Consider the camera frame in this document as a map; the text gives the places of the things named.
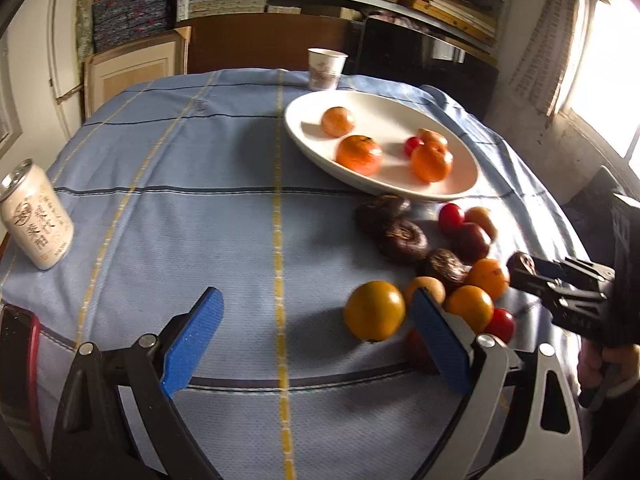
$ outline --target blue tablecloth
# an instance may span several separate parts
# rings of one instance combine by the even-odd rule
[[[60,153],[49,176],[76,226],[70,253],[39,271],[11,242],[0,264],[4,301],[33,310],[43,326],[47,442],[76,344],[129,346],[213,285],[225,317],[175,403],[225,479],[405,479],[427,456],[460,398],[440,377],[408,369],[409,322],[375,345],[359,344],[342,323],[357,285],[404,286],[412,272],[385,263],[355,231],[362,193],[289,139],[283,111],[307,83],[301,72],[224,70],[135,85]],[[515,152],[442,92],[364,76],[345,76],[340,88],[417,108],[469,146],[481,177],[457,202],[498,216],[490,256],[586,256]],[[434,245],[437,208],[412,210]],[[574,384],[575,337],[552,327],[531,296],[510,290],[498,306],[518,320],[512,346],[551,342]],[[130,420],[145,459],[160,468],[139,416]]]

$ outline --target metal bolt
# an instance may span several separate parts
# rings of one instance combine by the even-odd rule
[[[94,345],[91,343],[82,343],[80,345],[80,348],[78,349],[78,352],[80,352],[80,355],[89,355],[93,351],[94,351]]]
[[[138,339],[138,344],[142,346],[142,348],[151,348],[156,344],[156,336],[153,334],[142,335],[140,339]]]
[[[495,339],[488,334],[480,334],[476,337],[476,341],[478,341],[480,346],[484,346],[485,348],[495,346]]]
[[[549,343],[542,343],[542,345],[540,345],[538,349],[540,350],[540,353],[542,355],[546,355],[547,357],[552,357],[556,353],[554,348]]]

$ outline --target plate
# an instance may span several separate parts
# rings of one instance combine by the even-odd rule
[[[352,135],[372,137],[380,145],[383,160],[374,175],[361,175],[334,161],[335,149],[343,137],[329,137],[320,128],[322,114],[334,106],[343,106],[353,113],[356,127]],[[367,193],[391,192],[414,200],[447,202],[465,196],[478,181],[476,158],[452,131],[393,99],[351,90],[312,92],[292,101],[284,118],[289,135],[313,163],[345,184]],[[421,181],[404,154],[405,140],[420,128],[438,132],[449,141],[453,167],[449,176],[440,182]]]

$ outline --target hand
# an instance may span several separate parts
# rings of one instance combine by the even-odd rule
[[[582,340],[578,356],[578,381],[583,388],[597,388],[602,381],[602,363],[620,365],[620,376],[615,384],[620,384],[638,376],[640,368],[640,347],[625,345],[616,348],[602,348],[598,343]]]

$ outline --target paper cup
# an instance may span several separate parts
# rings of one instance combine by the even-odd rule
[[[309,49],[309,89],[335,90],[347,55],[326,48]]]

